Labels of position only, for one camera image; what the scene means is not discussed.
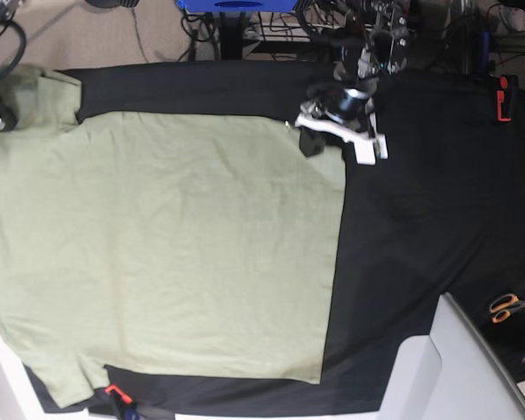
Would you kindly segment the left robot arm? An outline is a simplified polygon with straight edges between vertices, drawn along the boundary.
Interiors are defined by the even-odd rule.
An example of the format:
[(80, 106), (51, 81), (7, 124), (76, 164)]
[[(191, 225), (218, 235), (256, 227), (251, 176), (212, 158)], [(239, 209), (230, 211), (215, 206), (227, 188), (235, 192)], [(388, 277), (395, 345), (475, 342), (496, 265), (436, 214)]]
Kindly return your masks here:
[(299, 149), (308, 158), (333, 139), (352, 147), (360, 165), (389, 157), (387, 139), (377, 128), (374, 96), (381, 80), (407, 65), (409, 1), (338, 1), (342, 28), (319, 30), (298, 10), (310, 40), (339, 51), (333, 80), (313, 84), (300, 105), (295, 127)]

